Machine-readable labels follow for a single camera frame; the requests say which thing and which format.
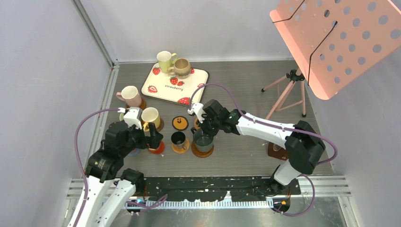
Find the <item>pink white mug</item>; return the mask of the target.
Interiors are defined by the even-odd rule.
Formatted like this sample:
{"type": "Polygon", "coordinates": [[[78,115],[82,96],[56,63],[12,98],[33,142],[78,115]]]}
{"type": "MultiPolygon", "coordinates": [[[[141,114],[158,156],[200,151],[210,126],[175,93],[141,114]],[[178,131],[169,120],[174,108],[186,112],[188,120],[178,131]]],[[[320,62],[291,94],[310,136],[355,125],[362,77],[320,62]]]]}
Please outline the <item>pink white mug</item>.
{"type": "Polygon", "coordinates": [[[135,86],[126,86],[121,92],[116,93],[116,97],[129,107],[140,107],[142,104],[142,98],[135,86]]]}

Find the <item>orange black smiley coaster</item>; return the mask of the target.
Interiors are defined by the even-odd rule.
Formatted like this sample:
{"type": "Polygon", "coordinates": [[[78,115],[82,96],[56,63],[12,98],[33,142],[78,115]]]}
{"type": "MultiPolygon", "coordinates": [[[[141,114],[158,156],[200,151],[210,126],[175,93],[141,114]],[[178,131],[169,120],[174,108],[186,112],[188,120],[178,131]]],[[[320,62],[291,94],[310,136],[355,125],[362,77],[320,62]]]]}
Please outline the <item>orange black smiley coaster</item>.
{"type": "Polygon", "coordinates": [[[172,127],[177,131],[184,131],[188,126],[189,122],[184,116],[176,116],[172,119],[172,127]]]}

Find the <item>yellow mug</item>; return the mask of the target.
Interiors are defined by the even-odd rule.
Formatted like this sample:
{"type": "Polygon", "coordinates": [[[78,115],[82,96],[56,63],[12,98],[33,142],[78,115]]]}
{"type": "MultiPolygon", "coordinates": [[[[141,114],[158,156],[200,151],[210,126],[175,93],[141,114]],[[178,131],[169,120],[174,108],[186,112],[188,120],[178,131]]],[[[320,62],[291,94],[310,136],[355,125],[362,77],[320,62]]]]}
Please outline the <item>yellow mug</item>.
{"type": "Polygon", "coordinates": [[[158,130],[161,126],[161,118],[159,112],[154,107],[147,107],[143,110],[141,119],[143,121],[143,130],[149,131],[149,124],[154,123],[156,129],[158,130]]]}
{"type": "Polygon", "coordinates": [[[173,66],[177,59],[178,55],[169,51],[161,51],[157,54],[159,68],[163,73],[167,73],[168,69],[173,66]]]}

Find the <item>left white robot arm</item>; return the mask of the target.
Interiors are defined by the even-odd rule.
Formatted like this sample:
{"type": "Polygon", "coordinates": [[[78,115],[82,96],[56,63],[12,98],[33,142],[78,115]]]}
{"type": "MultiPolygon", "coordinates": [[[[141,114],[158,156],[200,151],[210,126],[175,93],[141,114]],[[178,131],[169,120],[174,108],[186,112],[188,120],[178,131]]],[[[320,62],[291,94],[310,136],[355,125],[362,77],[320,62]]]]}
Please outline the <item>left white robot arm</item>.
{"type": "Polygon", "coordinates": [[[107,201],[104,200],[110,186],[115,182],[124,158],[135,149],[157,149],[163,135],[154,123],[149,123],[149,136],[136,125],[124,121],[114,122],[105,132],[101,146],[88,160],[84,187],[72,215],[70,227],[108,227],[119,209],[131,196],[139,196],[145,190],[144,174],[126,169],[107,201]]]}

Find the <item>dark brown ridged coaster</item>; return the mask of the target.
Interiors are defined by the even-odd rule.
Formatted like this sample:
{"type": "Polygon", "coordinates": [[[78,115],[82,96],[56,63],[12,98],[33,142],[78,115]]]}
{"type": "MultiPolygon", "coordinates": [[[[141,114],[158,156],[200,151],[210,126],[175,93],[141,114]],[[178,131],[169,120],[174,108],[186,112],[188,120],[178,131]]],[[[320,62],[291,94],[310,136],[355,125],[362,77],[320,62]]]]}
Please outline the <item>dark brown ridged coaster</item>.
{"type": "Polygon", "coordinates": [[[206,157],[209,157],[209,156],[213,153],[213,151],[214,151],[214,146],[212,146],[212,148],[211,148],[208,152],[201,152],[201,151],[199,151],[199,150],[197,149],[196,144],[195,144],[195,142],[193,141],[192,144],[191,144],[191,150],[192,150],[192,153],[193,153],[196,157],[199,157],[199,158],[206,158],[206,157]]]}

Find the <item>yellow mug back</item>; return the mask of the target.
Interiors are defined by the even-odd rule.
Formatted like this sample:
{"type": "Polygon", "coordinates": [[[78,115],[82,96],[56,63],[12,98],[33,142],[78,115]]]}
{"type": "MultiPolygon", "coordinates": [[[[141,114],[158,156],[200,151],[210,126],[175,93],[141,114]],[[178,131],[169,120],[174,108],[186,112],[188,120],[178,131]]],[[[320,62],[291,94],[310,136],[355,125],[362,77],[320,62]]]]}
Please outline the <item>yellow mug back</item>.
{"type": "Polygon", "coordinates": [[[177,59],[178,55],[169,51],[161,51],[157,54],[159,68],[163,73],[167,73],[168,69],[173,66],[177,59]]]}

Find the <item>dark walnut round coaster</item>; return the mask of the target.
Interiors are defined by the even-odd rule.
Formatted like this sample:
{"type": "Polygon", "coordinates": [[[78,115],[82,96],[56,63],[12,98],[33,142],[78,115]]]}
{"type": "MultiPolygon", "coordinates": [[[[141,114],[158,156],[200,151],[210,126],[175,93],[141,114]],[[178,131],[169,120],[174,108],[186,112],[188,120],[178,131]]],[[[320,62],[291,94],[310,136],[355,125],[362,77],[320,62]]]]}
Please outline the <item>dark walnut round coaster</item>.
{"type": "Polygon", "coordinates": [[[162,118],[160,118],[160,125],[159,127],[157,127],[157,131],[161,131],[164,127],[164,120],[162,118]]]}

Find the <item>beige brown cup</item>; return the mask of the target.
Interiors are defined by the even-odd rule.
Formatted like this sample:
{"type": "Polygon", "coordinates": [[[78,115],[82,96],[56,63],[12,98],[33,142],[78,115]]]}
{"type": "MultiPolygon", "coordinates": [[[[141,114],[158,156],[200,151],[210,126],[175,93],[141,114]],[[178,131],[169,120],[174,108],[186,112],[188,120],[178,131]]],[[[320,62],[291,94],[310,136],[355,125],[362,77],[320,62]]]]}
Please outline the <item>beige brown cup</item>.
{"type": "Polygon", "coordinates": [[[187,78],[191,73],[191,64],[185,58],[179,58],[175,61],[172,67],[169,67],[167,73],[169,75],[175,75],[180,79],[187,78]]]}

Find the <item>dark green mug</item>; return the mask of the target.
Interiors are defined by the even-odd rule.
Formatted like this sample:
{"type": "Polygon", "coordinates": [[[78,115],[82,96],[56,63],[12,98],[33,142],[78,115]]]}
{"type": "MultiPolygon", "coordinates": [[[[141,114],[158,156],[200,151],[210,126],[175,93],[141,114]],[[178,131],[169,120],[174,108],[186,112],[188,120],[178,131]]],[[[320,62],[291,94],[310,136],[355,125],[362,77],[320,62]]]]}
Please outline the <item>dark green mug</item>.
{"type": "Polygon", "coordinates": [[[199,152],[209,152],[214,146],[214,137],[205,133],[202,129],[191,128],[193,134],[193,142],[199,152]]]}

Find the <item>dark maroon cup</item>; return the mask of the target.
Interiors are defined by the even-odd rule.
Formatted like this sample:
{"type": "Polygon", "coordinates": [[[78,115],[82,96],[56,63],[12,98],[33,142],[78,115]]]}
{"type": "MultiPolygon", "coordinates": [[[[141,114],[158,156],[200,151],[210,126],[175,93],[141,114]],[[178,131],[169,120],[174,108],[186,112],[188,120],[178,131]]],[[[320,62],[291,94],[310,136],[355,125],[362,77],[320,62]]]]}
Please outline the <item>dark maroon cup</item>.
{"type": "Polygon", "coordinates": [[[183,132],[174,132],[171,136],[172,148],[175,150],[186,150],[186,136],[183,132]]]}

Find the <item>woven rattan coaster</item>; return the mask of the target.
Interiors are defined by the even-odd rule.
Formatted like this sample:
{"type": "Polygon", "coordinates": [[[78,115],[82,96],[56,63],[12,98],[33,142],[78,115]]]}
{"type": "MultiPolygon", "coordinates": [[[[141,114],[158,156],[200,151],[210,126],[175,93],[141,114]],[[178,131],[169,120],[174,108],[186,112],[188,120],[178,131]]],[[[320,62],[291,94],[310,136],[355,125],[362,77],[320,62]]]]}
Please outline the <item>woven rattan coaster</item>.
{"type": "Polygon", "coordinates": [[[196,130],[201,128],[200,127],[200,121],[199,121],[198,118],[195,118],[195,120],[194,120],[194,127],[195,127],[196,130]]]}

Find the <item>red apple smiley coaster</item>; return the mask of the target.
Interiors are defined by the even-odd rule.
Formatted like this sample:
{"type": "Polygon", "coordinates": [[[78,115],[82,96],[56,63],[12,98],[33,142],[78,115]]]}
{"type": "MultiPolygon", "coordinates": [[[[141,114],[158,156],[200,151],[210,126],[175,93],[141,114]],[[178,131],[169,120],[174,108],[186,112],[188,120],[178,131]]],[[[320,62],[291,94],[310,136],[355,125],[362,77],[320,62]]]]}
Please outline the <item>red apple smiley coaster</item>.
{"type": "Polygon", "coordinates": [[[160,145],[159,145],[158,148],[156,148],[156,149],[149,148],[148,151],[149,151],[151,154],[159,155],[159,154],[162,154],[162,153],[164,152],[164,149],[165,149],[165,144],[164,144],[164,142],[160,142],[160,145]]]}

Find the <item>blue round coaster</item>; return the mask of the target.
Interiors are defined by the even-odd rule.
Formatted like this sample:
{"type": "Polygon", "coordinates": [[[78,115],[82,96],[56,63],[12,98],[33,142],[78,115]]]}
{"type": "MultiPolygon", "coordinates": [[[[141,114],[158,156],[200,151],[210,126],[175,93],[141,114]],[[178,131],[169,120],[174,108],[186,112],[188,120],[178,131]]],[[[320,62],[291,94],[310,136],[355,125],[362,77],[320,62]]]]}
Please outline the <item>blue round coaster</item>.
{"type": "Polygon", "coordinates": [[[134,157],[134,156],[138,155],[139,152],[140,152],[140,149],[135,149],[135,150],[131,151],[127,156],[134,157]]]}

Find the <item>light orange round coaster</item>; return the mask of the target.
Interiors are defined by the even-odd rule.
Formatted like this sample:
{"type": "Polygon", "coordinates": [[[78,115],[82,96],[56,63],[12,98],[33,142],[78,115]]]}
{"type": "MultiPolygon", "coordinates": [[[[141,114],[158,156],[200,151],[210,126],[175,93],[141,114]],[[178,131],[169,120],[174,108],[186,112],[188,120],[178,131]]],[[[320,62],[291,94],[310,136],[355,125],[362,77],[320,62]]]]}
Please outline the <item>light orange round coaster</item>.
{"type": "Polygon", "coordinates": [[[176,145],[174,143],[171,144],[172,150],[177,153],[177,154],[183,154],[188,151],[190,148],[190,142],[189,139],[185,139],[185,141],[182,144],[176,145]]]}

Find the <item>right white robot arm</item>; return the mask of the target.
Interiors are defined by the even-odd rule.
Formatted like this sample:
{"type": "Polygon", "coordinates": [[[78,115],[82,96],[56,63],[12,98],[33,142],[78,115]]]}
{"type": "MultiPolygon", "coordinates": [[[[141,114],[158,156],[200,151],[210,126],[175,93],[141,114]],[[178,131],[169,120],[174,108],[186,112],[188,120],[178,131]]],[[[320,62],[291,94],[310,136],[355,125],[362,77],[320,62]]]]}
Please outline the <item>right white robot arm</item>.
{"type": "Polygon", "coordinates": [[[203,132],[212,137],[224,131],[256,137],[283,148],[287,160],[277,167],[270,181],[270,189],[276,194],[286,191],[299,175],[312,174],[325,151],[322,137],[305,121],[273,122],[239,109],[228,111],[215,99],[205,105],[193,103],[188,114],[195,115],[203,132]]]}

